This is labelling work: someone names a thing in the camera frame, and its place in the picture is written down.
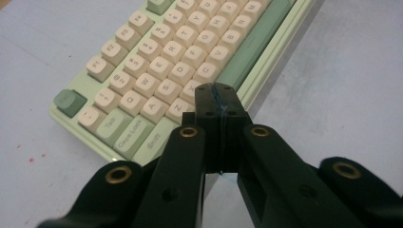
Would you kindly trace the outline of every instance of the screw hole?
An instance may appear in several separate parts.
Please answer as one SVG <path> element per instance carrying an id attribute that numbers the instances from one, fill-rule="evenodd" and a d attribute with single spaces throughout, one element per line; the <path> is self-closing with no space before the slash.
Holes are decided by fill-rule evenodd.
<path id="1" fill-rule="evenodd" d="M 361 172 L 359 172 L 355 166 L 346 162 L 336 162 L 333 164 L 333 169 L 338 173 L 338 175 L 347 179 L 355 180 L 361 178 Z"/>
<path id="2" fill-rule="evenodd" d="M 252 134 L 254 134 L 256 136 L 260 136 L 260 137 L 266 137 L 270 133 L 266 128 L 257 126 L 257 127 L 252 128 Z"/>
<path id="3" fill-rule="evenodd" d="M 106 182 L 111 184 L 125 182 L 128 178 L 130 178 L 132 172 L 131 169 L 127 166 L 115 167 L 109 172 L 106 173 Z"/>
<path id="4" fill-rule="evenodd" d="M 167 188 L 163 190 L 162 197 L 167 202 L 176 200 L 179 197 L 179 190 L 176 188 Z"/>
<path id="5" fill-rule="evenodd" d="M 193 127 L 185 127 L 180 130 L 180 134 L 183 137 L 194 137 L 198 134 L 198 130 Z"/>
<path id="6" fill-rule="evenodd" d="M 306 198 L 316 198 L 317 197 L 317 190 L 313 189 L 312 187 L 310 187 L 307 184 L 302 184 L 298 190 L 299 190 L 299 193 Z"/>

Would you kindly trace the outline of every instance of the space bar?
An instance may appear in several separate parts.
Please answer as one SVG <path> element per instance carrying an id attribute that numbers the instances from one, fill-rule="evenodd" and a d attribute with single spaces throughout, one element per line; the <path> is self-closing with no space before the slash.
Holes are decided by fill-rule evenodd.
<path id="1" fill-rule="evenodd" d="M 238 91 L 291 7 L 288 0 L 273 0 L 222 71 L 217 83 L 232 86 Z"/>

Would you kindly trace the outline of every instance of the table surface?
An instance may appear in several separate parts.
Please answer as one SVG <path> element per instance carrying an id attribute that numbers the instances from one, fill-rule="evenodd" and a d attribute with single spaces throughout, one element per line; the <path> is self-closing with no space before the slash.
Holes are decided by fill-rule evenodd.
<path id="1" fill-rule="evenodd" d="M 48 114 L 139 1 L 19 0 L 0 10 L 0 226 L 68 212 L 106 162 Z M 303 160 L 360 162 L 403 194 L 403 2 L 327 0 L 251 109 Z M 236 175 L 213 180 L 203 227 L 253 227 Z"/>

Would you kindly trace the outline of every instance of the brass insert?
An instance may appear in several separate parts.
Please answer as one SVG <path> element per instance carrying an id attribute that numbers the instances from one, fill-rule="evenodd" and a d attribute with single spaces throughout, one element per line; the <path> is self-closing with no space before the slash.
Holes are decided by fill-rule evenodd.
<path id="1" fill-rule="evenodd" d="M 125 182 L 128 178 L 130 178 L 131 174 L 132 174 L 131 169 L 126 165 L 124 165 L 109 170 L 105 178 L 106 182 L 116 184 Z"/>
<path id="2" fill-rule="evenodd" d="M 180 131 L 180 134 L 182 137 L 186 137 L 186 138 L 194 137 L 198 134 L 198 130 L 196 128 L 188 126 L 188 127 L 182 128 Z"/>
<path id="3" fill-rule="evenodd" d="M 261 126 L 256 126 L 254 128 L 252 128 L 252 134 L 256 135 L 256 136 L 260 136 L 260 137 L 266 137 L 270 134 L 270 132 Z"/>
<path id="4" fill-rule="evenodd" d="M 338 173 L 338 175 L 347 179 L 359 179 L 361 178 L 361 172 L 355 166 L 348 164 L 346 162 L 336 162 L 333 164 L 333 169 Z"/>

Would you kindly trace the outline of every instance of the keyboard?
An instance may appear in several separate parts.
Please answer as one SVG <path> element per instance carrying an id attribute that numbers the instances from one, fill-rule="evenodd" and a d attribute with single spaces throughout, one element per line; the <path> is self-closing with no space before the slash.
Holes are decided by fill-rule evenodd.
<path id="1" fill-rule="evenodd" d="M 197 86 L 232 86 L 247 110 L 314 2 L 145 1 L 55 96 L 50 116 L 107 161 L 145 165 L 195 110 Z"/>

